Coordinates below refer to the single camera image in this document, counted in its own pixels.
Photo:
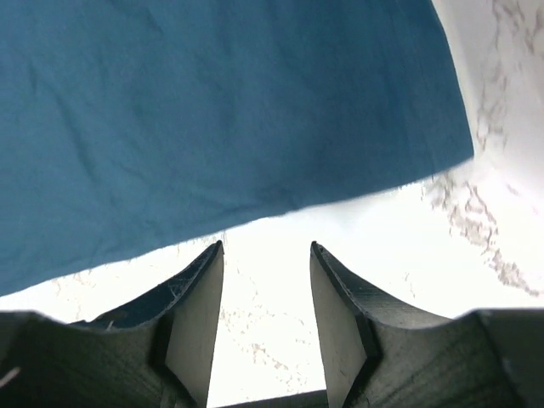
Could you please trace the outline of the dark blue t shirt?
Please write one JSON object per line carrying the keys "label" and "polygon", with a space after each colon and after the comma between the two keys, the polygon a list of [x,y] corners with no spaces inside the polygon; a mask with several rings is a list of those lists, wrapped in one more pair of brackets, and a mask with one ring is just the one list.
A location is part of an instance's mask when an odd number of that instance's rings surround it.
{"label": "dark blue t shirt", "polygon": [[429,1],[4,1],[1,292],[473,156]]}

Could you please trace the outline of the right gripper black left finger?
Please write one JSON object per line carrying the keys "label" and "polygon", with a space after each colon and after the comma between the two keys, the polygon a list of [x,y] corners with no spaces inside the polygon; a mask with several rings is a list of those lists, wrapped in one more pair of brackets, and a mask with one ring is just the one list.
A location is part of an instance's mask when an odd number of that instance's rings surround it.
{"label": "right gripper black left finger", "polygon": [[207,405],[224,282],[222,241],[184,270],[85,329],[88,373],[71,391],[72,407]]}

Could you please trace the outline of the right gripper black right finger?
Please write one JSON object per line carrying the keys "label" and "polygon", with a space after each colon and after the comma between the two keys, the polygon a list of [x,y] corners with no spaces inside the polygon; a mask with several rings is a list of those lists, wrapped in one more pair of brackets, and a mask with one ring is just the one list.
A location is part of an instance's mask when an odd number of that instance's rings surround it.
{"label": "right gripper black right finger", "polygon": [[461,407],[460,331],[348,270],[322,245],[310,282],[331,407]]}

